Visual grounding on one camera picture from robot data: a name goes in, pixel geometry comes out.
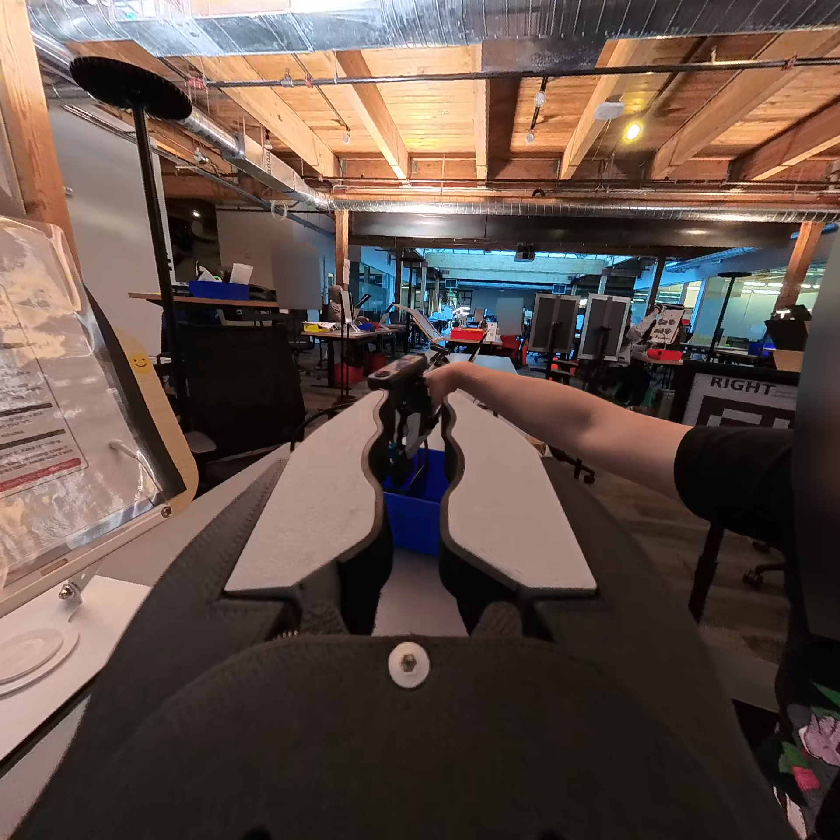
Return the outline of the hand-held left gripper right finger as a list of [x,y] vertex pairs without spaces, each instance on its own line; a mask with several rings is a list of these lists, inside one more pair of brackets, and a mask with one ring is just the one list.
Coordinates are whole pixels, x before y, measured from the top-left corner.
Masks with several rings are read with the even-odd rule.
[[441,425],[447,551],[520,597],[593,597],[595,577],[527,435],[462,392],[444,399]]

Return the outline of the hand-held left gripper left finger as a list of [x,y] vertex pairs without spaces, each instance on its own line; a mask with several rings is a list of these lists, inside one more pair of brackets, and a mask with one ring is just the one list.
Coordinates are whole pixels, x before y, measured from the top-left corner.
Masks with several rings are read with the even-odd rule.
[[387,393],[371,392],[290,452],[226,594],[301,597],[305,581],[380,537],[384,492],[371,455],[385,432],[386,407]]

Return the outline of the person's right forearm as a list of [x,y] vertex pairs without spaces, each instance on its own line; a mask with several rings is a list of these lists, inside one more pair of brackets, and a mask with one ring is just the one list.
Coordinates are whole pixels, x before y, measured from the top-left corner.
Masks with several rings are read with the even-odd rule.
[[588,466],[678,499],[675,462],[688,426],[635,413],[569,385],[469,363],[458,369],[458,389]]

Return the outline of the person's right hand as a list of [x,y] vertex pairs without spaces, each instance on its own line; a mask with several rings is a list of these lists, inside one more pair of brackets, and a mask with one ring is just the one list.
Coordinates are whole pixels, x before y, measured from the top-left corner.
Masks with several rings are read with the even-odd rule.
[[433,409],[439,410],[444,399],[457,391],[473,396],[475,374],[478,372],[479,367],[467,361],[449,362],[425,371],[423,381]]

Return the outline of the grey panel on stand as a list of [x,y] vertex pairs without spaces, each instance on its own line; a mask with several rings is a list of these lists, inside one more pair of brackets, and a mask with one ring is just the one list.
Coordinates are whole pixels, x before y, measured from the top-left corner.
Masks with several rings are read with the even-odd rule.
[[528,349],[538,354],[571,354],[581,299],[540,292],[532,310]]
[[577,351],[579,361],[618,361],[631,305],[629,297],[589,295]]

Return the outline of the person's black shirt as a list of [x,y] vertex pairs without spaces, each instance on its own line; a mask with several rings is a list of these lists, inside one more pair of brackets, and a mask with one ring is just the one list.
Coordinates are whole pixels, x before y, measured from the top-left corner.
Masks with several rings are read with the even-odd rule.
[[698,426],[677,448],[675,488],[709,524],[796,561],[792,429]]

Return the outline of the printed marker board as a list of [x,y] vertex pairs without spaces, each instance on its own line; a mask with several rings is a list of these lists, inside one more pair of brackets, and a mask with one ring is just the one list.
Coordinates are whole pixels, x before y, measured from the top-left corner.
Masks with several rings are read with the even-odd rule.
[[680,422],[703,427],[760,427],[790,430],[795,425],[798,386],[753,375],[695,373]]

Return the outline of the instruction sheet sign stand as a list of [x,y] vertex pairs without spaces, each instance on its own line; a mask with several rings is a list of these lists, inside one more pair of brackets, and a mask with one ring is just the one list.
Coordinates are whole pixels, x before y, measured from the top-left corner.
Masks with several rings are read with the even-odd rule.
[[105,560],[172,511],[60,228],[1,223],[2,760],[97,674],[142,596]]

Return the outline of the black floor lamp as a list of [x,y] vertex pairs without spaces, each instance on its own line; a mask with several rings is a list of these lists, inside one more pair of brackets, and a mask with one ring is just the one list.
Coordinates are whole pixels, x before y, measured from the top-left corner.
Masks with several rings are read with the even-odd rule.
[[715,359],[715,353],[718,349],[718,345],[723,337],[723,321],[726,317],[728,306],[730,299],[732,298],[732,291],[737,281],[746,280],[752,276],[751,271],[744,271],[744,270],[727,270],[722,271],[717,274],[717,277],[723,279],[726,282],[726,290],[724,293],[724,298],[721,304],[721,309],[718,314],[717,324],[715,329],[712,333],[710,344],[707,350],[707,362],[712,363]]
[[154,262],[164,313],[165,337],[171,356],[171,386],[182,430],[191,432],[186,370],[175,315],[170,262],[165,243],[165,226],[154,176],[151,139],[147,118],[182,121],[193,111],[186,94],[173,82],[139,66],[118,59],[98,56],[78,57],[70,63],[73,81],[93,98],[111,107],[132,113],[140,160],[143,192],[149,218]]

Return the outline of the black ceiling pipe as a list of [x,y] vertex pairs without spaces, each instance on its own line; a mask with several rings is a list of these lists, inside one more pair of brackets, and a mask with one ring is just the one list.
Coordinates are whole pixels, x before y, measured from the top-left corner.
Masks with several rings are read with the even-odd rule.
[[459,73],[428,73],[401,76],[372,76],[372,77],[304,77],[293,78],[285,76],[279,79],[256,80],[207,80],[205,89],[249,89],[249,88],[333,88],[363,85],[388,85],[420,82],[461,82],[461,81],[493,81],[526,78],[591,78],[591,77],[629,77],[629,76],[679,76],[685,74],[707,74],[719,72],[744,72],[749,70],[793,70],[833,68],[839,66],[837,56],[795,56],[787,59],[749,59],[730,61],[685,62],[677,65],[637,65],[637,66],[605,66],[578,67],[569,69],[543,70],[476,70]]

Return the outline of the person's floral pants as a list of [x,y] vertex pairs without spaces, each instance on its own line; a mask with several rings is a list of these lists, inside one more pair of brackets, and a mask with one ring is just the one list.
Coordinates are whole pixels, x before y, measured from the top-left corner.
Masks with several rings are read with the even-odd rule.
[[759,766],[798,838],[839,838],[839,693],[807,681],[780,705]]

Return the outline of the silver foil duct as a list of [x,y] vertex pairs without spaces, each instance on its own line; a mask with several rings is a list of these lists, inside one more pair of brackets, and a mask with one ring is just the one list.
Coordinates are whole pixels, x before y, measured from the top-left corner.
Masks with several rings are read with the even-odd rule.
[[582,36],[605,2],[27,2],[62,44],[129,40],[153,56],[474,46]]

